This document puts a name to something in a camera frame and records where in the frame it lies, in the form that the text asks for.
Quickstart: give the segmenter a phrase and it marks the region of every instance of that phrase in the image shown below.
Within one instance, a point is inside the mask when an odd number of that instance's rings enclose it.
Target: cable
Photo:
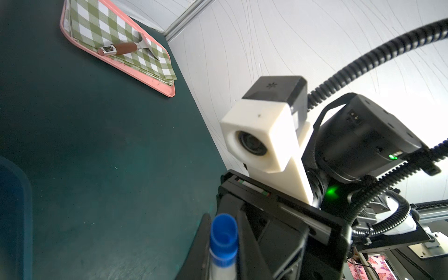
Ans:
[[[420,220],[420,213],[415,210],[415,208],[411,208],[411,215],[414,217],[414,220],[419,221]]]
[[[448,18],[400,35],[359,57],[308,94],[308,110],[373,68],[410,50],[443,40],[448,34]]]
[[[427,208],[447,206],[447,205],[448,205],[448,199],[447,200],[433,201],[433,202],[417,203],[417,204],[415,204],[415,209],[416,210],[423,210],[423,209],[427,209]]]
[[[353,229],[352,231],[353,237],[378,236],[403,223],[404,220],[408,217],[411,211],[411,206],[409,205],[409,202],[404,197],[397,194],[393,190],[387,190],[386,195],[388,195],[390,198],[398,202],[397,210],[395,210],[395,212],[392,215],[390,215],[387,219],[372,225],[371,230]]]
[[[352,263],[352,262],[349,261],[349,260],[347,260],[347,262],[348,262],[348,263],[351,263],[351,264],[353,264],[353,265],[359,265],[359,266],[362,266],[362,267],[370,267],[370,268],[375,272],[376,277],[378,277],[378,279],[381,280],[381,278],[379,277],[378,273],[377,273],[376,270],[373,268],[373,266],[371,266],[371,265],[364,265],[364,264],[360,264],[360,263]]]
[[[387,174],[382,176],[378,182],[373,185],[364,187],[360,192],[361,195],[356,196],[356,199],[352,201],[347,211],[342,215],[342,218],[349,224],[352,224],[359,214],[366,208],[369,203],[383,194],[387,188],[398,184],[400,181],[406,179],[412,174],[419,171],[422,164],[430,162],[438,162],[448,156],[448,139],[429,149],[428,153],[424,154],[425,157],[421,157],[415,162],[406,162]]]

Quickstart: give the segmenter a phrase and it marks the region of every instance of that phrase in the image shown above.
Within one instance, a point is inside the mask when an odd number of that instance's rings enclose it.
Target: dark green table surface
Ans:
[[[34,279],[173,279],[226,171],[168,98],[72,45],[62,0],[0,1],[0,155],[33,189]]]

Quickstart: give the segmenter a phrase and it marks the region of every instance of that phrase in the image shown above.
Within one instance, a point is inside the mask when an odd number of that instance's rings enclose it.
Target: white backdrop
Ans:
[[[128,16],[165,31],[195,0],[111,0]]]
[[[372,48],[445,17],[446,0],[215,0],[169,45],[226,167],[245,172],[219,120],[259,76],[302,75],[310,91]],[[448,125],[437,124],[446,120],[447,89],[448,39],[378,67],[334,98],[366,95],[434,146],[448,138]],[[442,174],[400,183],[402,195],[447,199],[448,160],[439,166]]]

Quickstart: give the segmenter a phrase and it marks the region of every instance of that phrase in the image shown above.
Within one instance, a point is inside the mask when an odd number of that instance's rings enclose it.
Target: green led light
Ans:
[[[328,187],[327,192],[325,193],[325,196],[330,199],[338,199],[339,195],[336,193],[337,189],[338,189],[337,186]]]

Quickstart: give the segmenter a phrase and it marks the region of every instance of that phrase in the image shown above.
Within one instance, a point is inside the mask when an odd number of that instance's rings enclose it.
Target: pink tray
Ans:
[[[111,11],[113,11],[117,16],[121,17],[126,23],[128,23],[130,26],[132,26],[135,30],[142,33],[143,36],[145,36],[148,40],[156,43],[159,45],[162,49],[166,50],[159,42],[157,42],[151,35],[149,35],[143,28],[137,25],[130,17],[128,17],[124,12],[122,12],[120,9],[117,8],[112,2],[108,0],[98,0],[99,2],[103,3],[106,7],[108,7]],[[110,57],[107,56],[100,56],[98,53],[89,50],[88,48],[82,46],[80,43],[78,43],[75,39],[73,39],[64,29],[64,16],[65,16],[65,2],[64,6],[62,8],[62,15],[60,17],[59,27],[64,34],[64,36],[75,46],[82,49],[83,51],[86,51],[90,53],[91,55],[95,56],[98,59],[101,59],[102,61],[112,65],[113,67],[127,73],[128,75],[136,78],[137,80],[141,81],[142,83],[152,87],[153,89],[157,90],[161,94],[164,94],[168,97],[173,97],[176,94],[176,91],[173,86],[165,85],[162,82],[157,81],[156,79],[149,77],[142,72],[139,72],[121,62],[118,62],[116,60],[113,60]]]

